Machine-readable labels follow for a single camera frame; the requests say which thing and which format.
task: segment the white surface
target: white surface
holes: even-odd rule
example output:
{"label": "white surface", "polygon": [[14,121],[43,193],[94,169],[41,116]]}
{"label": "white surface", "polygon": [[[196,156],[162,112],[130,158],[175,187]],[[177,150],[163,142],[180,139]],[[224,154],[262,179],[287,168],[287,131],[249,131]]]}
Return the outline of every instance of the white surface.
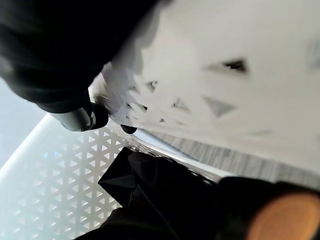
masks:
{"label": "white surface", "polygon": [[113,119],[319,174],[320,2],[161,2],[91,86]]}
{"label": "white surface", "polygon": [[112,121],[108,127],[70,132],[44,117],[0,169],[0,240],[67,240],[98,228],[119,207],[98,180],[124,146],[175,158],[211,179],[230,175],[122,130],[119,137]]}
{"label": "white surface", "polygon": [[13,93],[0,77],[0,167],[46,113]]}

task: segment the white perforated panel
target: white perforated panel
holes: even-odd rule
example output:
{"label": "white perforated panel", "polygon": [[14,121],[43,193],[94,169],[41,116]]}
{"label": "white perforated panel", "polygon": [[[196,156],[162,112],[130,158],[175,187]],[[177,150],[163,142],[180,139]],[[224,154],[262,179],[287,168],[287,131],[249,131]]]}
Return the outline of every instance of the white perforated panel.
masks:
{"label": "white perforated panel", "polygon": [[[175,158],[133,135],[121,134],[126,140],[107,127],[71,132],[47,115],[0,170],[0,239],[67,240],[98,228],[120,206],[98,180],[124,146]],[[177,158],[212,179],[228,175]]]}
{"label": "white perforated panel", "polygon": [[320,3],[160,2],[91,87],[113,119],[320,173]]}

